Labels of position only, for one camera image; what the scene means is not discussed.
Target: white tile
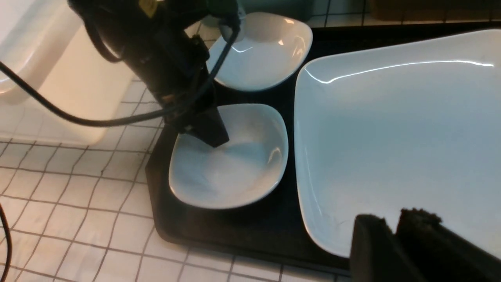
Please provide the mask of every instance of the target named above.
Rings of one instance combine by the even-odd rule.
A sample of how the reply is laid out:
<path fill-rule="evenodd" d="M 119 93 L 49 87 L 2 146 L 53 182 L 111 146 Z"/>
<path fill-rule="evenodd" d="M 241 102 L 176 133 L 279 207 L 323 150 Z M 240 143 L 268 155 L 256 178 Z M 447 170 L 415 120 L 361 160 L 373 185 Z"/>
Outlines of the white tile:
<path fill-rule="evenodd" d="M 17 168 L 31 145 L 9 144 L 0 157 L 0 167 Z"/>
<path fill-rule="evenodd" d="M 204 41 L 205 45 L 207 46 L 207 48 L 211 48 L 214 43 L 216 42 L 216 40 L 208 40 L 208 41 Z"/>
<path fill-rule="evenodd" d="M 12 228 L 14 223 L 19 219 L 27 202 L 26 200 L 12 199 L 4 196 L 0 197 L 0 203 L 4 209 L 9 227 Z"/>
<path fill-rule="evenodd" d="M 68 241 L 42 237 L 26 269 L 55 275 L 69 246 Z"/>
<path fill-rule="evenodd" d="M 132 81 L 129 84 L 129 88 L 125 91 L 124 102 L 139 102 L 141 101 L 141 96 L 146 89 L 146 85 L 141 81 Z"/>
<path fill-rule="evenodd" d="M 156 258 L 144 257 L 139 271 L 138 282 L 175 282 L 181 271 L 181 264 Z"/>
<path fill-rule="evenodd" d="M 200 26 L 200 31 L 198 32 L 198 34 L 204 41 L 216 40 L 221 36 L 221 32 L 219 31 L 219 28 L 217 26 L 210 27 L 205 25 L 203 22 Z"/>
<path fill-rule="evenodd" d="M 362 15 L 329 15 L 326 27 L 352 27 L 362 25 Z"/>
<path fill-rule="evenodd" d="M 338 275 L 336 282 L 351 282 L 351 278 Z"/>
<path fill-rule="evenodd" d="M 181 279 L 179 281 L 226 282 L 227 280 L 228 273 L 185 265 L 183 273 L 181 274 Z"/>
<path fill-rule="evenodd" d="M 89 210 L 75 241 L 107 247 L 116 216 L 114 212 Z"/>
<path fill-rule="evenodd" d="M 48 172 L 71 173 L 73 165 L 84 153 L 80 149 L 58 148 L 47 166 Z"/>
<path fill-rule="evenodd" d="M 55 151 L 55 147 L 33 146 L 19 167 L 43 171 Z"/>
<path fill-rule="evenodd" d="M 313 15 L 325 15 L 329 10 L 329 0 L 314 0 L 313 1 Z"/>
<path fill-rule="evenodd" d="M 119 214 L 110 247 L 141 253 L 152 228 L 152 219 Z"/>
<path fill-rule="evenodd" d="M 23 271 L 21 273 L 21 275 L 19 275 L 18 281 L 19 282 L 53 282 L 54 279 L 50 278 L 50 277 L 34 274 L 31 272 Z"/>
<path fill-rule="evenodd" d="M 101 176 L 105 166 L 110 161 L 113 152 L 91 151 L 87 150 L 78 160 L 74 174 Z"/>
<path fill-rule="evenodd" d="M 310 26 L 310 28 L 323 28 L 325 26 L 326 17 L 327 16 L 313 16 L 306 24 Z"/>
<path fill-rule="evenodd" d="M 12 237 L 12 260 L 11 265 L 17 267 L 24 267 L 28 259 L 35 249 L 37 245 L 39 236 L 19 233 L 15 231 L 11 231 Z M 4 240 L 2 243 L 2 252 L 0 253 L 0 257 L 6 256 L 7 248 L 4 246 L 7 245 L 7 241 Z"/>
<path fill-rule="evenodd" d="M 134 180 L 143 161 L 143 153 L 115 152 L 103 176 L 114 179 Z"/>
<path fill-rule="evenodd" d="M 232 271 L 259 278 L 278 280 L 280 277 L 280 264 L 237 256 Z"/>
<path fill-rule="evenodd" d="M 96 282 L 134 282 L 141 256 L 109 250 L 97 274 Z"/>
<path fill-rule="evenodd" d="M 153 216 L 150 194 L 146 184 L 136 183 L 134 187 L 132 187 L 132 191 L 125 201 L 122 211 L 144 216 Z"/>
<path fill-rule="evenodd" d="M 143 98 L 141 99 L 141 103 L 157 103 L 155 100 L 155 97 L 153 97 L 153 94 L 151 94 L 151 91 L 147 88 L 146 91 L 144 92 Z"/>
<path fill-rule="evenodd" d="M 118 211 L 132 188 L 132 183 L 100 179 L 91 199 L 91 208 Z"/>
<path fill-rule="evenodd" d="M 0 193 L 3 194 L 15 173 L 16 170 L 0 168 Z"/>
<path fill-rule="evenodd" d="M 89 146 L 89 149 L 98 150 L 114 150 L 118 144 L 118 140 L 122 135 L 125 126 L 116 126 L 106 129 L 104 137 L 97 144 Z"/>
<path fill-rule="evenodd" d="M 18 170 L 4 194 L 12 197 L 29 198 L 37 187 L 42 173 Z"/>
<path fill-rule="evenodd" d="M 97 180 L 95 177 L 72 176 L 59 202 L 77 207 L 87 207 Z"/>
<path fill-rule="evenodd" d="M 400 21 L 382 21 L 375 19 L 372 17 L 370 13 L 365 14 L 364 17 L 364 25 L 365 26 L 390 26 L 390 25 L 399 25 Z"/>
<path fill-rule="evenodd" d="M 188 255 L 188 263 L 229 271 L 233 256 L 210 250 L 194 249 Z"/>
<path fill-rule="evenodd" d="M 361 13 L 364 0 L 331 0 L 329 14 Z"/>
<path fill-rule="evenodd" d="M 146 246 L 145 254 L 184 261 L 188 248 L 186 246 L 169 243 L 158 235 L 154 230 L 151 234 L 148 245 Z"/>
<path fill-rule="evenodd" d="M 229 277 L 229 282 L 262 282 L 263 280 L 257 280 L 253 278 L 238 276 L 236 274 L 232 274 Z"/>
<path fill-rule="evenodd" d="M 57 202 L 68 184 L 70 176 L 46 173 L 40 180 L 32 199 L 39 201 Z"/>
<path fill-rule="evenodd" d="M 152 103 L 147 103 L 147 104 L 139 104 L 139 106 L 137 106 L 137 109 L 134 111 L 134 115 L 149 113 L 152 111 L 160 110 L 161 108 L 162 107 L 156 101 L 154 101 Z M 158 118 L 154 118 L 154 119 L 150 119 L 150 120 L 145 120 L 142 122 L 136 122 L 136 123 L 134 123 L 134 125 L 157 127 L 160 124 L 160 121 L 162 121 L 162 118 L 158 117 Z"/>
<path fill-rule="evenodd" d="M 157 133 L 155 134 L 155 138 L 153 139 L 153 142 L 151 143 L 150 149 L 148 150 L 148 153 L 153 152 L 153 149 L 155 149 L 155 145 L 158 142 L 158 139 L 160 138 L 160 135 L 162 134 L 162 130 L 159 129 L 157 130 Z"/>
<path fill-rule="evenodd" d="M 185 29 L 184 32 L 186 32 L 186 34 L 188 34 L 189 37 L 192 37 L 193 35 L 196 34 L 199 27 L 200 27 L 200 22 L 196 22 L 193 25 L 189 26 L 187 29 Z"/>
<path fill-rule="evenodd" d="M 333 282 L 334 275 L 304 268 L 284 266 L 283 282 Z"/>
<path fill-rule="evenodd" d="M 148 164 L 148 161 L 150 160 L 150 154 L 146 154 L 143 160 L 143 164 L 141 165 L 141 168 L 139 169 L 139 173 L 137 174 L 136 182 L 138 183 L 146 183 L 146 165 Z"/>
<path fill-rule="evenodd" d="M 155 137 L 156 131 L 156 128 L 127 126 L 117 149 L 146 152 Z"/>
<path fill-rule="evenodd" d="M 137 108 L 138 103 L 121 103 L 118 106 L 117 112 L 115 113 L 115 118 L 131 116 L 134 110 Z"/>
<path fill-rule="evenodd" d="M 73 243 L 57 273 L 57 277 L 79 282 L 92 281 L 96 276 L 104 250 Z"/>
<path fill-rule="evenodd" d="M 85 209 L 57 205 L 44 234 L 73 240 L 85 217 Z"/>
<path fill-rule="evenodd" d="M 14 229 L 42 234 L 53 208 L 54 204 L 28 202 Z"/>

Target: black device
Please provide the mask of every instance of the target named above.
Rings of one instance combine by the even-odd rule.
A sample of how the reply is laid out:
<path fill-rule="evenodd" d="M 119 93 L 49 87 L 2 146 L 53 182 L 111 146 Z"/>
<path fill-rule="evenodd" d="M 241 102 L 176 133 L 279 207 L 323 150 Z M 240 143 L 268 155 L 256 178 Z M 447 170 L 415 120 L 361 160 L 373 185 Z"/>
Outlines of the black device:
<path fill-rule="evenodd" d="M 215 106 L 214 88 L 208 81 L 213 79 L 205 65 L 208 49 L 200 36 L 190 38 L 184 30 L 207 15 L 238 30 L 236 0 L 68 0 L 68 3 L 83 20 L 101 56 L 112 63 L 123 61 L 146 84 L 162 108 L 174 109 L 163 117 L 165 123 L 213 147 L 228 141 Z"/>

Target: white container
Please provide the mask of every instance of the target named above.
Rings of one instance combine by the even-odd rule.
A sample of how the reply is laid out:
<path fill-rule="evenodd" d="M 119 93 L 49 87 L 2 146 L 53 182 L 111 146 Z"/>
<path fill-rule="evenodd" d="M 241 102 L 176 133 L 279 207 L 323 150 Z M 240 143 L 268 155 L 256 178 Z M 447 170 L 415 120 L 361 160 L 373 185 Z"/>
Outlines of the white container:
<path fill-rule="evenodd" d="M 133 73 L 99 55 L 65 0 L 5 0 L 0 11 L 2 62 L 72 115 L 114 116 Z M 90 145 L 105 131 L 62 120 L 0 73 L 1 138 Z"/>

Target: yellow label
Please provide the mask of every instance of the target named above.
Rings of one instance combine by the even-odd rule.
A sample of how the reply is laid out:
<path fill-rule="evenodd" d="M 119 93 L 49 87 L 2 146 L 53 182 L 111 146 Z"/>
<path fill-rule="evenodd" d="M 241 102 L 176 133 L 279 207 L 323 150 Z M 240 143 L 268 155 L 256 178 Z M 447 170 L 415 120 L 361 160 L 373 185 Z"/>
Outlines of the yellow label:
<path fill-rule="evenodd" d="M 152 18 L 156 12 L 158 3 L 157 0 L 139 0 L 139 6 L 149 18 Z"/>

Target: white plate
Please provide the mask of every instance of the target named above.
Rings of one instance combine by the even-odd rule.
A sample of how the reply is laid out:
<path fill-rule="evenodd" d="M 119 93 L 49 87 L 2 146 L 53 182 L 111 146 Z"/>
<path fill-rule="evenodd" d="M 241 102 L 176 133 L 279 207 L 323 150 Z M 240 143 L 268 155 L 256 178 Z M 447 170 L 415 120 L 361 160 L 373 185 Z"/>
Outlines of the white plate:
<path fill-rule="evenodd" d="M 312 38 L 305 23 L 268 13 L 248 14 L 245 37 L 233 44 L 215 79 L 241 91 L 271 88 L 299 69 L 310 51 Z M 220 37 L 210 48 L 209 71 L 225 44 Z"/>
<path fill-rule="evenodd" d="M 303 220 L 349 256 L 357 214 L 424 208 L 501 258 L 501 31 L 329 56 L 296 85 Z"/>
<path fill-rule="evenodd" d="M 229 142 L 214 149 L 186 134 L 177 137 L 169 183 L 192 206 L 229 209 L 253 203 L 273 191 L 289 156 L 282 116 L 261 104 L 218 107 Z"/>

